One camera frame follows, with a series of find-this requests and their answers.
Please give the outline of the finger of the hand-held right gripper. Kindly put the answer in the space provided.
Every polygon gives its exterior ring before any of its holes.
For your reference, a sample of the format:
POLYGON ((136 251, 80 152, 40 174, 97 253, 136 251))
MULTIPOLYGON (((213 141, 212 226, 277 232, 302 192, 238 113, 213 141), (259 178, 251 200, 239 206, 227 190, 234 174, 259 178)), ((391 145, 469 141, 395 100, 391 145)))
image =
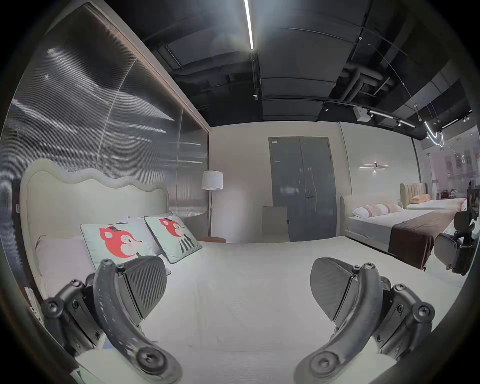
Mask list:
POLYGON ((454 274, 465 276, 470 271, 475 251, 476 239, 470 232, 440 233, 435 238, 435 257, 454 274))
POLYGON ((453 226, 455 232, 453 234, 453 241, 457 244, 478 244, 479 232, 475 232, 478 215, 473 209, 459 211, 455 214, 453 219, 453 226))

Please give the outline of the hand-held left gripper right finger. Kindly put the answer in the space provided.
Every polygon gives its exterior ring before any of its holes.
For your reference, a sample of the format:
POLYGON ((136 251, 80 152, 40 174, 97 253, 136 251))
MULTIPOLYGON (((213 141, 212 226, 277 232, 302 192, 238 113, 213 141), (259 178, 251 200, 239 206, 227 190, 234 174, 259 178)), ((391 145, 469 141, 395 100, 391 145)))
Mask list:
POLYGON ((331 383, 371 338, 378 354, 399 361, 432 332, 434 307, 406 285, 391 285, 372 262, 351 265, 321 257, 314 261, 309 281, 335 329, 327 343, 297 364, 297 384, 331 383))

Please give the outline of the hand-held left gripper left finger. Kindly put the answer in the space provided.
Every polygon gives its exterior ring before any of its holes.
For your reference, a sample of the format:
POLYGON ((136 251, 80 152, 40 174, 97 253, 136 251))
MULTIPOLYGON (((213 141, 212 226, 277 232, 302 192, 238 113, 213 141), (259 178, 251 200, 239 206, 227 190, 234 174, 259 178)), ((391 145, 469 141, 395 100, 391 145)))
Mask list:
POLYGON ((129 365, 154 383, 180 381, 177 359, 141 331, 166 290, 167 269, 158 256, 116 264, 103 259, 85 283, 72 279, 41 304, 44 325, 70 356, 103 346, 102 338, 129 365))

